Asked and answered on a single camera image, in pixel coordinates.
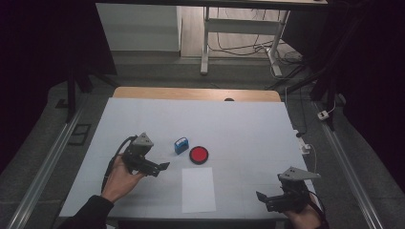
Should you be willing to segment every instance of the power strip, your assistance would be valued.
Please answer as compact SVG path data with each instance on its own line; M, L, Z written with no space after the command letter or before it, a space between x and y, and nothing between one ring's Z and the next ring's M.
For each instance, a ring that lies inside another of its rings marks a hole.
M302 137L297 137L297 138L298 138L298 149L300 149L300 151L302 151L303 155L309 155L310 145L306 144Z
M327 113L327 111L323 111L323 112L318 113L318 117L321 120L325 120L329 117L329 114Z

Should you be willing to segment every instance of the blue object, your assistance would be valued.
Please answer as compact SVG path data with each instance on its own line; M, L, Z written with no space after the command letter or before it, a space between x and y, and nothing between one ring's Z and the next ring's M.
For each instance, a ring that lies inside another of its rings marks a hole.
M182 137L175 142L175 152L178 155L186 151L188 147L188 139L186 137Z

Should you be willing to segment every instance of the wooden edge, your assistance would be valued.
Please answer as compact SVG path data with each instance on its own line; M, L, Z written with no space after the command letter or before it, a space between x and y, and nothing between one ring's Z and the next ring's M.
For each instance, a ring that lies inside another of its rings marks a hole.
M244 102L281 102L277 92L258 90L119 87L116 88L113 97L216 101L232 98Z

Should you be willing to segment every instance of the red disc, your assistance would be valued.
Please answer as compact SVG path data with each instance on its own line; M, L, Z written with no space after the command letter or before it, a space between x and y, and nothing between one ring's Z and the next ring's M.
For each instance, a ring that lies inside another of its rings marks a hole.
M208 151L203 146L196 146L190 151L190 159L195 164L204 164L208 160Z

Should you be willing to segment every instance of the human hand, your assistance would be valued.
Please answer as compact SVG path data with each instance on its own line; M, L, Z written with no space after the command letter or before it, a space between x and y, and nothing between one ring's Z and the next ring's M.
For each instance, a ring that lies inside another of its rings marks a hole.
M118 155L101 196L114 203L131 192L143 177L145 177L143 173L130 174L122 161L122 156Z
M294 229L314 229L321 226L321 218L318 213L309 205L304 208L300 213L295 213L293 211L284 212L292 223Z

